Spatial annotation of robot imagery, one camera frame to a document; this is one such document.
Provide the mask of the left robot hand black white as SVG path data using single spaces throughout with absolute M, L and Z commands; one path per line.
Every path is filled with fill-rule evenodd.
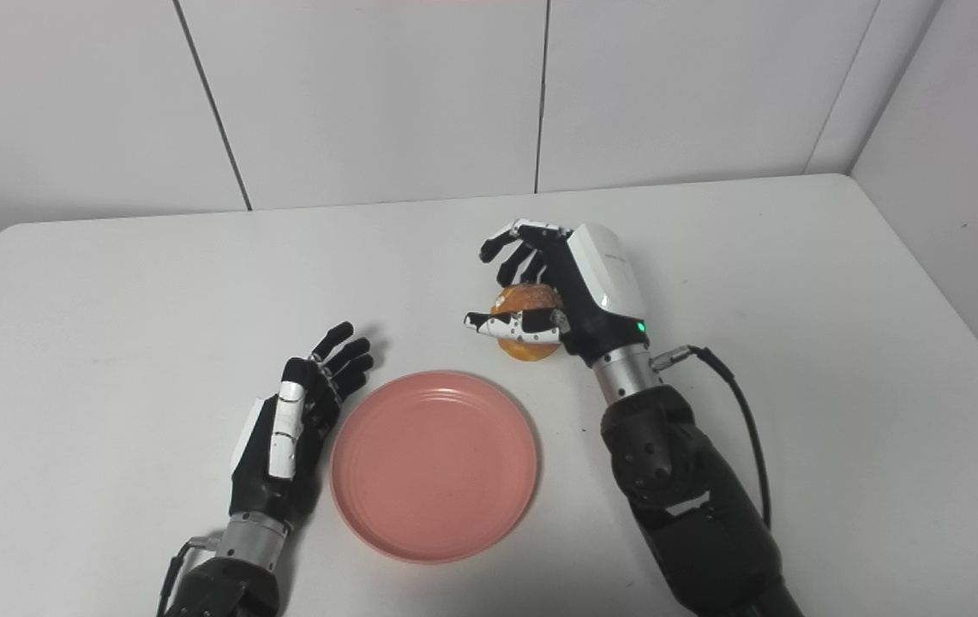
M 261 514 L 294 530 L 313 512 L 321 450 L 348 398 L 375 366 L 367 337 L 349 321 L 307 356 L 286 360 L 275 394 L 247 422 L 231 473 L 231 516 Z

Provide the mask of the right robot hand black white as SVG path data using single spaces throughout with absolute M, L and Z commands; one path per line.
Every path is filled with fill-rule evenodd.
M 547 285 L 559 308 L 511 308 L 496 314 L 466 314 L 466 328 L 531 346 L 560 344 L 587 367 L 618 349 L 650 343 L 645 305 L 636 273 L 617 235 L 602 225 L 578 228 L 516 219 L 489 236 L 478 253 L 489 263 L 507 246 L 500 285 Z

